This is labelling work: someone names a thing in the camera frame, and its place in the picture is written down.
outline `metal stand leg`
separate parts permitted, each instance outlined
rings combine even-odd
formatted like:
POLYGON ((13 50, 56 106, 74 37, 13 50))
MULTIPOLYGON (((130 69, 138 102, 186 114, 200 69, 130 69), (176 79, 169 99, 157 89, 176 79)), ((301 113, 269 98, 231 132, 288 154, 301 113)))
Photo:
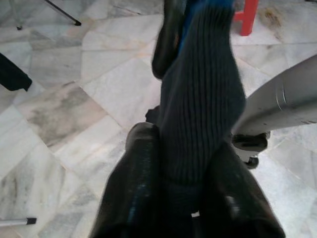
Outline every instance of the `metal stand leg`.
POLYGON ((267 147, 271 130, 317 123, 317 55, 254 92, 232 130, 232 145, 248 162, 267 147))
POLYGON ((71 15, 69 15, 67 12, 63 11, 60 7, 56 6, 54 3, 52 3, 51 1, 49 0, 44 0, 50 8, 52 8, 54 11, 62 14, 65 18, 69 18, 71 19, 73 22, 74 22, 74 25, 75 26, 80 26, 81 25, 81 22, 76 20, 74 17, 72 17, 71 15))
POLYGON ((16 23, 16 28, 20 31, 20 30, 22 30, 22 24, 21 24, 20 18, 18 17, 18 15, 16 13, 15 2, 14 2, 14 0, 9 0, 9 3, 11 5, 13 17, 14 17, 14 20, 16 23))
POLYGON ((4 221, 0 221, 0 227, 33 225, 35 223, 36 223, 36 218, 4 220, 4 221))

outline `chair wheel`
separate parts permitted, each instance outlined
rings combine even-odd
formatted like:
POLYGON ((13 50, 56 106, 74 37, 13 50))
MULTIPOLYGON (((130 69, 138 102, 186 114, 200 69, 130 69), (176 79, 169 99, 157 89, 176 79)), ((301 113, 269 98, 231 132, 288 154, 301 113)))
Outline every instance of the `chair wheel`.
POLYGON ((248 162, 245 162, 246 166, 249 170, 255 169, 259 165, 259 158, 256 157, 250 157, 248 162))

